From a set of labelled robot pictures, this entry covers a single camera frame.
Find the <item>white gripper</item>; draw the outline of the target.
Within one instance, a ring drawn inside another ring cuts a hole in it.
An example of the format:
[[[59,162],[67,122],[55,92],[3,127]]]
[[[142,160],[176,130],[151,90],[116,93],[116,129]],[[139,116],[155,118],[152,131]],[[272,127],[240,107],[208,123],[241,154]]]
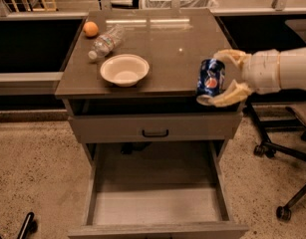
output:
[[[236,68],[242,67],[241,75],[245,82],[237,83],[233,80],[224,93],[211,98],[210,103],[217,108],[242,102],[253,92],[265,95],[281,90],[280,53],[276,50],[260,51],[250,55],[240,50],[225,49],[216,52],[213,58],[223,63],[231,63]]]

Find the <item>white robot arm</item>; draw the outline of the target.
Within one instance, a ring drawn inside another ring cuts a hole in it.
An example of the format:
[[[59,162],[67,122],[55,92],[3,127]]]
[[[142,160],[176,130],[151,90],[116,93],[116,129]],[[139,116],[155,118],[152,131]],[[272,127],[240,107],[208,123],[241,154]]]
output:
[[[208,103],[217,108],[246,100],[253,93],[266,95],[281,90],[306,91],[306,47],[287,51],[275,49],[253,55],[240,50],[221,50],[214,54],[221,62],[232,64],[241,73],[241,83],[235,80]]]

